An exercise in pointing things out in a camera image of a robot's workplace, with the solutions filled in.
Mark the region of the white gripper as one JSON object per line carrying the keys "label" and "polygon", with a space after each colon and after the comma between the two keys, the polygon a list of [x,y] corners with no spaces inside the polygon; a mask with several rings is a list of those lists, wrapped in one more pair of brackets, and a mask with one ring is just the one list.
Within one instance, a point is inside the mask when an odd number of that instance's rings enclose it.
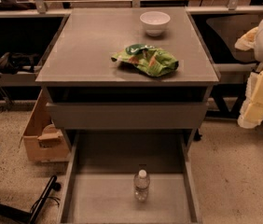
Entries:
{"label": "white gripper", "polygon": [[[249,50],[255,48],[255,38],[258,28],[254,27],[237,39],[235,48]],[[238,125],[244,129],[253,129],[263,121],[263,70],[252,72],[247,81],[246,97],[237,119]]]}

